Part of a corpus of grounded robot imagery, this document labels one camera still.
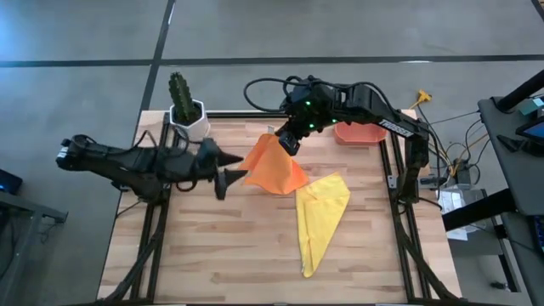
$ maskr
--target white pot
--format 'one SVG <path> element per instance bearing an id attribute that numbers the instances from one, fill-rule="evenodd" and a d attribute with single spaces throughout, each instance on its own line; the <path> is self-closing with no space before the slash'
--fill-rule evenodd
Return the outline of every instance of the white pot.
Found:
<path id="1" fill-rule="evenodd" d="M 170 124 L 176 129 L 176 132 L 179 133 L 179 135 L 184 138 L 183 131 L 180 131 L 181 129 L 185 130 L 187 134 L 189 135 L 190 141 L 202 141 L 207 134 L 210 132 L 210 122 L 207 120 L 206 115 L 206 109 L 204 108 L 204 103 L 202 103 L 199 100 L 193 99 L 193 103 L 198 104 L 201 107 L 201 118 L 198 119 L 196 122 L 189 126 L 185 126 L 183 124 L 179 124 L 174 121 L 173 113 L 174 113 L 174 106 L 170 106 Z"/>

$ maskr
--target table leg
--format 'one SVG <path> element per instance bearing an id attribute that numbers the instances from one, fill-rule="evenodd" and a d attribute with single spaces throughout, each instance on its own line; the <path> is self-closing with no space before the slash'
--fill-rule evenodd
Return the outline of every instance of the table leg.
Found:
<path id="1" fill-rule="evenodd" d="M 513 212 L 514 204 L 510 189 L 506 188 L 484 199 L 461 207 L 442 216 L 445 230 L 454 230 L 500 213 Z"/>

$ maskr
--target electronic equipment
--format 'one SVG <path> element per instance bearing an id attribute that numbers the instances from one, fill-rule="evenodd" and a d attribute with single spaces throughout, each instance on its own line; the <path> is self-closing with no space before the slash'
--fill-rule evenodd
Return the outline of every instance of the electronic equipment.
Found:
<path id="1" fill-rule="evenodd" d="M 240 162 L 243 157 L 223 152 L 213 139 L 203 139 L 199 144 L 196 154 L 188 152 L 187 146 L 140 148 L 136 145 L 124 150 L 98 144 L 87 135 L 75 135 L 62 141 L 56 161 L 67 171 L 90 171 L 111 179 L 114 187 L 121 191 L 128 187 L 146 202 L 159 201 L 164 184 L 191 182 L 187 189 L 178 188 L 191 191 L 200 180 L 213 181 L 216 197 L 224 200 L 227 187 L 247 171 L 225 169 L 220 172 L 218 167 Z"/>
<path id="2" fill-rule="evenodd" d="M 22 178 L 0 169 L 0 192 L 7 192 L 11 195 L 16 195 L 22 184 Z"/>
<path id="3" fill-rule="evenodd" d="M 377 124 L 406 139 L 406 171 L 396 178 L 396 198 L 402 203 L 418 201 L 418 175 L 420 169 L 428 164 L 429 135 L 435 140 L 427 123 L 395 110 L 381 89 L 370 82 L 334 84 L 313 76 L 305 79 L 289 76 L 286 80 L 263 78 L 249 82 L 244 88 L 244 97 L 250 105 L 261 111 L 270 110 L 255 105 L 247 97 L 247 88 L 255 82 L 264 81 L 284 84 L 286 97 L 280 109 L 272 111 L 288 116 L 287 122 L 275 134 L 289 155 L 297 154 L 302 138 L 312 132 L 321 133 L 324 128 L 338 122 Z M 287 92 L 286 85 L 292 85 L 294 89 Z"/>
<path id="4" fill-rule="evenodd" d="M 531 227 L 535 248 L 544 255 L 544 216 L 532 216 L 527 219 Z"/>
<path id="5" fill-rule="evenodd" d="M 544 116 L 518 127 L 516 134 L 544 144 Z"/>

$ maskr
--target black metal frame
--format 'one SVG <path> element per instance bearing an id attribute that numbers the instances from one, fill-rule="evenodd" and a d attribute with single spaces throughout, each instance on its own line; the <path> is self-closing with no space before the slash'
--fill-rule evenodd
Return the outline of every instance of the black metal frame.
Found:
<path id="1" fill-rule="evenodd" d="M 284 118 L 284 114 L 279 113 L 263 113 L 263 112 L 253 112 L 253 111 L 210 111 L 207 113 L 209 118 Z M 167 133 L 170 129 L 169 123 L 166 116 L 163 119 L 162 131 L 161 131 L 161 141 L 160 146 L 165 146 Z M 400 144 L 396 136 L 392 138 L 393 150 L 394 150 L 394 159 L 397 165 L 399 174 L 404 171 L 404 163 L 402 162 L 402 155 L 400 153 Z M 179 136 L 176 134 L 174 136 L 173 145 L 179 143 Z M 391 163 L 389 162 L 388 148 L 385 140 L 379 143 L 382 163 L 383 163 L 383 174 L 385 181 L 387 182 L 387 177 L 392 175 Z M 430 267 L 427 265 L 425 260 L 422 257 L 422 247 L 419 240 L 419 235 L 417 232 L 417 224 L 415 213 L 412 206 L 406 206 L 406 217 L 408 221 L 409 234 L 406 234 L 404 227 L 401 223 L 401 216 L 399 212 L 399 204 L 394 200 L 393 194 L 394 189 L 391 189 L 388 184 L 389 202 L 391 205 L 392 219 L 394 224 L 394 233 L 397 240 L 397 247 L 399 251 L 399 260 L 400 267 L 402 271 L 403 282 L 405 284 L 405 293 L 406 293 L 406 303 L 400 304 L 416 304 L 416 305 L 437 305 L 437 306 L 491 306 L 494 304 L 488 303 L 472 303 L 460 298 L 453 296 L 447 291 L 444 285 L 439 281 Z M 169 206 L 169 197 L 170 197 L 170 186 L 165 186 L 165 197 L 162 201 L 158 203 L 148 204 L 147 210 L 144 217 L 144 226 L 142 229 L 142 236 L 140 240 L 139 255 L 136 263 L 130 269 L 127 274 L 127 277 L 119 284 L 119 287 L 116 289 L 114 294 L 110 295 L 106 299 L 100 299 L 93 303 L 84 303 L 78 304 L 79 306 L 83 305 L 150 305 L 154 304 L 155 291 L 156 291 L 156 282 L 159 273 L 159 265 L 161 262 L 161 252 L 162 252 L 162 241 L 164 237 L 164 232 L 166 228 L 166 220 L 168 214 Z M 155 207 L 161 207 L 161 214 L 159 216 L 159 221 L 156 226 L 156 231 L 151 238 L 149 238 L 151 231 L 151 220 L 153 219 L 153 212 Z M 410 266 L 408 264 L 408 252 L 412 259 L 416 262 L 417 273 L 419 276 L 419 281 L 422 288 L 422 297 L 416 297 L 414 293 L 414 286 L 412 283 Z M 139 297 L 139 291 L 141 287 L 141 272 L 144 267 L 144 264 L 150 255 L 153 253 L 153 259 L 150 270 L 150 281 L 147 288 L 146 296 L 141 298 Z M 434 289 L 440 299 L 432 299 L 430 286 Z M 129 287 L 132 287 L 128 299 L 124 299 L 124 296 L 128 292 Z"/>
<path id="2" fill-rule="evenodd" d="M 52 218 L 56 224 L 63 224 L 68 212 L 46 207 L 16 195 L 0 191 L 0 207 L 15 210 L 22 218 L 28 219 L 23 231 L 17 239 L 13 259 L 9 263 L 2 279 L 0 279 L 0 305 L 14 304 L 14 289 L 20 283 L 23 268 L 29 256 L 29 249 L 39 236 L 39 227 L 44 217 Z"/>

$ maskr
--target orange cloth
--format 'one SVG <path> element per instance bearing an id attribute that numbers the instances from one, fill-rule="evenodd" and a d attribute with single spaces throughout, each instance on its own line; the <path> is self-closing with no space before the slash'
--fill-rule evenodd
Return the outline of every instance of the orange cloth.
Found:
<path id="1" fill-rule="evenodd" d="M 278 137 L 266 133 L 239 167 L 249 170 L 244 184 L 256 184 L 277 195 L 286 195 L 308 183 L 303 169 L 287 154 Z"/>

